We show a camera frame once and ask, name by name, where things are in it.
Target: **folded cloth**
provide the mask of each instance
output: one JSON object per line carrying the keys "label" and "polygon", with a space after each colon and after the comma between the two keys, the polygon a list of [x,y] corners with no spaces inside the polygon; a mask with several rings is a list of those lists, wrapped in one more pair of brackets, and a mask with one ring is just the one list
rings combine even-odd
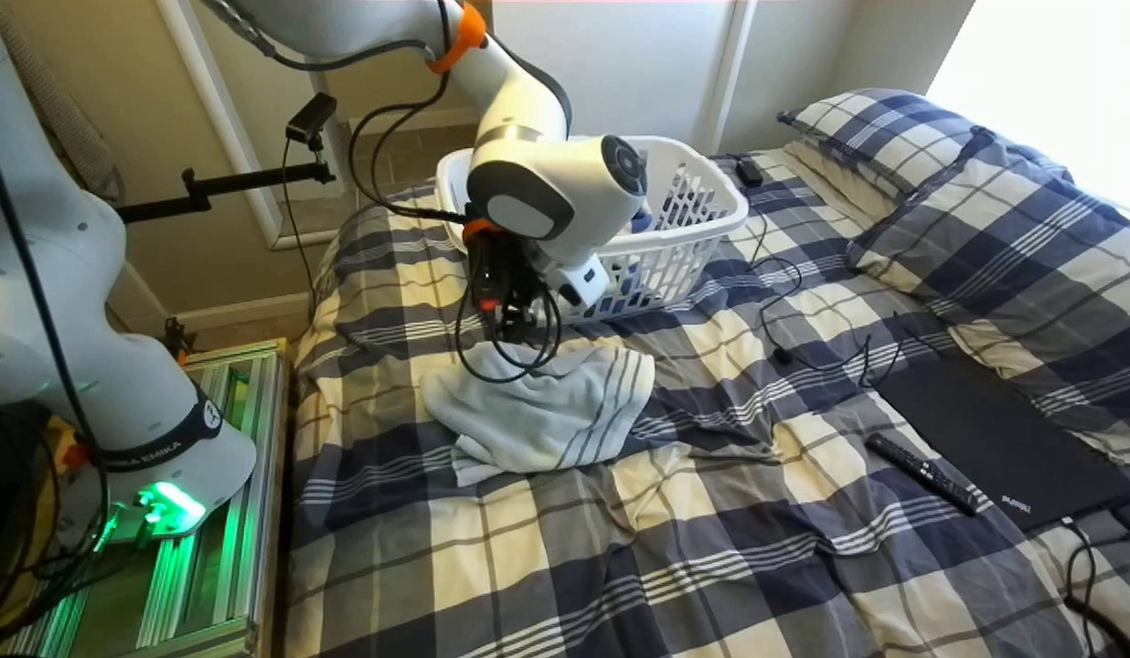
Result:
{"label": "folded cloth", "polygon": [[[532,348],[500,345],[500,352],[480,345],[463,357],[491,381],[517,375],[518,362],[535,362]],[[558,348],[552,362],[512,384],[491,381],[461,365],[421,381],[427,413],[456,432],[456,486],[499,473],[614,460],[655,387],[655,357],[614,345],[582,345]]]}

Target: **white plastic laundry basket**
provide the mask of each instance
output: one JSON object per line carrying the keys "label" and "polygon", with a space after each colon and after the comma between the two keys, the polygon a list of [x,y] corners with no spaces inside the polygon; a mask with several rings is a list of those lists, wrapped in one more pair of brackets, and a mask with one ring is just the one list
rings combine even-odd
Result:
{"label": "white plastic laundry basket", "polygon": [[[595,250],[611,276],[606,297],[595,306],[558,301],[563,321],[627,318],[683,301],[703,281],[719,237],[747,219],[735,181],[690,147],[657,136],[627,136],[627,142],[647,161],[645,211],[651,226]],[[454,150],[438,161],[438,206],[450,211],[463,207],[468,157],[468,150]]]}

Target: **plaid bedspread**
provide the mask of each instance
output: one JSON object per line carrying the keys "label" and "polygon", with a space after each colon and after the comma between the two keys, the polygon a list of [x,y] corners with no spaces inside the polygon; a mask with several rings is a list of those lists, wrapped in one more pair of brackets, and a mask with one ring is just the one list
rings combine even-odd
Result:
{"label": "plaid bedspread", "polygon": [[[852,274],[857,223],[758,155],[755,214],[667,315],[566,340],[651,352],[617,460],[456,491],[415,396],[450,370],[461,252],[363,211],[299,345],[287,653],[1084,653],[1130,635],[1130,542],[1020,536],[864,451],[925,442],[866,384],[947,352],[908,297]],[[1078,532],[1120,527],[1093,515]]]}

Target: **blue plaid blanket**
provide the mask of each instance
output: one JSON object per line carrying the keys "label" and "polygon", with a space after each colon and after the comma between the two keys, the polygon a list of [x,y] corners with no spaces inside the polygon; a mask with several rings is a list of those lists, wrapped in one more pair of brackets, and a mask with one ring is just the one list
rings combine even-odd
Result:
{"label": "blue plaid blanket", "polygon": [[[1064,602],[1087,586],[1072,529],[1020,536],[996,505],[961,515],[864,451],[870,432],[929,451],[870,384],[947,352],[947,334],[848,267],[857,223],[778,150],[755,161],[755,211],[686,301],[566,330],[657,362],[627,454],[468,491],[416,396],[454,370],[461,252],[438,223],[347,219],[295,357],[287,653],[1112,642]],[[1114,521],[1084,532],[1104,542]],[[1130,542],[1093,551],[1087,599],[1130,635]]]}

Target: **window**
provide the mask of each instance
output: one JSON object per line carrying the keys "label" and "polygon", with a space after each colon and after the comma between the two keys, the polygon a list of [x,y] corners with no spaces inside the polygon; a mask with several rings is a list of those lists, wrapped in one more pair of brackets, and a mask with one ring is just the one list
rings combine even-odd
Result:
{"label": "window", "polygon": [[929,96],[1130,207],[1130,0],[975,0]]}

